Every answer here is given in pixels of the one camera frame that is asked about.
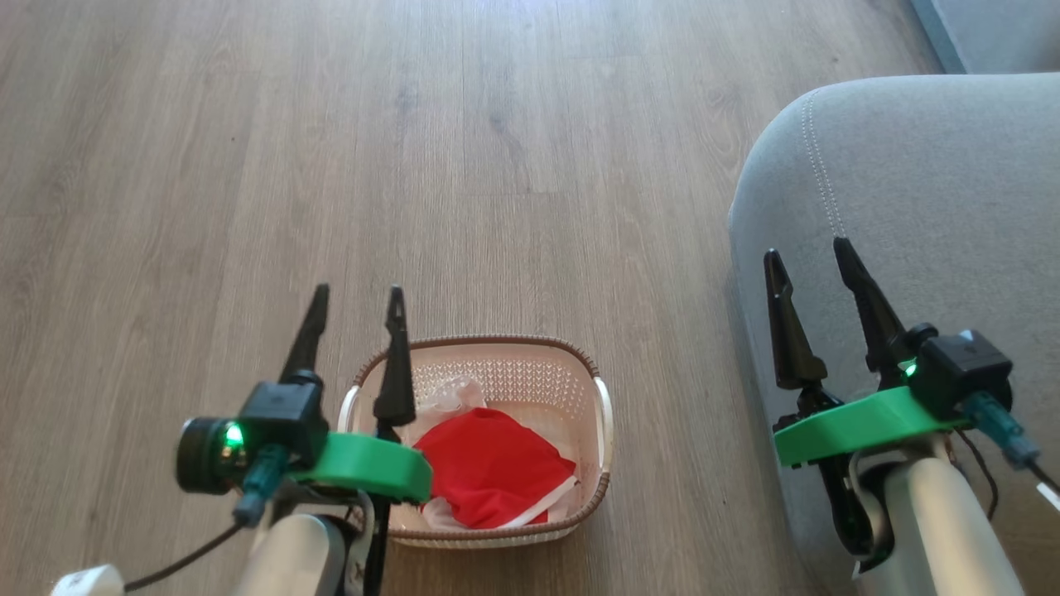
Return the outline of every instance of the beige plastic basket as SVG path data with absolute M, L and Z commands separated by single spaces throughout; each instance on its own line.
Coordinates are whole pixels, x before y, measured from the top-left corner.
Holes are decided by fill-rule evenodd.
M 482 386 L 487 405 L 500 409 L 546 438 L 570 445 L 578 467 L 577 507 L 565 520 L 522 528 L 440 531 L 416 507 L 390 513 L 390 537 L 431 548 L 497 548 L 547 542 L 567 536 L 603 499 L 611 476 L 614 434 L 611 398 L 593 361 L 559 339 L 525 336 L 464 336 L 411 345 L 417 404 L 461 374 Z M 372 405 L 383 382 L 386 354 L 372 358 L 354 381 L 339 410 L 338 430 L 373 433 Z

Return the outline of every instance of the red cloth with white trim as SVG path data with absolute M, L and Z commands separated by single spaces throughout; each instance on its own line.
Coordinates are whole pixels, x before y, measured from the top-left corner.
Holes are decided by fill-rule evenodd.
M 453 518 L 469 528 L 547 521 L 546 510 L 575 484 L 573 461 L 496 409 L 479 407 L 446 420 L 416 449 L 435 471 L 431 497 L 447 501 Z

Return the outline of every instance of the white stitching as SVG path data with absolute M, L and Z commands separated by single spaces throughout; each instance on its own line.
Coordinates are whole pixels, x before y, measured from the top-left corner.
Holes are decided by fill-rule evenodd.
M 832 213 L 835 214 L 835 222 L 840 227 L 840 235 L 847 235 L 847 231 L 843 229 L 843 217 L 840 216 L 840 205 L 835 201 L 835 191 L 832 190 L 832 180 L 828 178 L 828 170 L 825 168 L 825 158 L 820 156 L 820 145 L 817 144 L 817 132 L 813 128 L 813 99 L 817 95 L 816 92 L 810 95 L 810 138 L 813 139 L 813 148 L 817 154 L 817 163 L 820 164 L 820 173 L 825 177 L 825 186 L 828 187 L 828 198 L 832 201 Z
M 813 150 L 810 148 L 810 136 L 806 132 L 807 123 L 807 105 L 813 106 L 813 98 L 817 94 L 817 91 L 810 93 L 810 98 L 802 102 L 802 142 L 806 143 L 806 156 L 810 158 L 810 168 L 813 170 L 813 177 L 817 180 L 817 190 L 820 191 L 820 203 L 825 206 L 825 214 L 828 215 L 828 225 L 832 228 L 832 235 L 838 235 L 835 231 L 835 221 L 832 220 L 832 208 L 828 203 L 828 197 L 825 194 L 825 185 L 820 179 L 820 172 L 817 170 L 817 161 L 814 159 Z M 813 121 L 810 121 L 811 130 L 813 128 Z

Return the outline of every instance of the green plastic mount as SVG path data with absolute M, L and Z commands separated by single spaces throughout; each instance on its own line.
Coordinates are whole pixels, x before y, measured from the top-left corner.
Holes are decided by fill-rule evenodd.
M 936 420 L 908 387 L 895 387 L 800 420 L 776 433 L 773 441 L 780 464 L 796 466 L 967 423 Z
M 401 502 L 430 499 L 434 472 L 423 453 L 401 443 L 369 435 L 329 433 L 317 466 L 307 472 L 292 472 L 297 483 L 389 496 Z

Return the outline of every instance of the basket rim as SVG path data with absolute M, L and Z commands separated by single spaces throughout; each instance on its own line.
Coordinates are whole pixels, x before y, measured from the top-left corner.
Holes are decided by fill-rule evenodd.
M 589 374 L 594 380 L 600 379 L 600 369 L 597 368 L 596 363 L 589 357 L 584 351 L 576 347 L 569 341 L 564 341 L 555 337 L 538 336 L 538 335 L 485 335 L 485 334 L 474 334 L 474 335 L 447 335 L 443 337 L 435 337 L 429 339 L 419 339 L 411 341 L 409 344 L 409 350 L 423 349 L 423 348 L 438 348 L 445 346 L 458 346 L 462 344 L 529 344 L 535 346 L 545 346 L 548 348 L 559 348 L 564 350 L 579 361 L 588 370 Z M 357 376 L 354 379 L 353 384 L 356 387 L 363 387 L 365 385 L 365 380 L 368 378 L 369 372 L 374 369 L 381 362 L 386 360 L 387 351 L 379 350 L 376 352 L 367 364 L 360 367 L 357 372 Z M 601 396 L 602 399 L 607 400 L 610 396 Z M 610 410 L 610 404 L 604 404 Z M 610 415 L 605 418 L 604 423 L 610 423 Z M 608 435 L 613 430 L 608 428 Z M 601 445 L 606 452 L 610 452 L 612 446 L 610 441 Z M 523 526 L 518 528 L 498 528 L 492 530 L 467 530 L 467 531 L 426 531 L 426 530 L 404 530 L 399 528 L 390 528 L 390 537 L 394 539 L 404 540 L 421 540 L 421 541 L 435 541 L 435 542 L 445 542 L 445 541 L 481 541 L 481 540 L 506 540 L 511 538 L 522 538 L 527 536 L 533 536 L 538 533 L 553 532 L 558 530 L 565 530 L 567 528 L 572 528 L 585 521 L 586 518 L 593 514 L 600 506 L 603 501 L 604 494 L 607 492 L 607 487 L 611 485 L 611 454 L 608 453 L 604 458 L 604 467 L 600 472 L 600 479 L 597 481 L 596 492 L 593 493 L 593 498 L 588 503 L 583 505 L 578 511 L 566 519 L 559 522 L 551 522 L 547 524 L 534 524 L 532 526 Z

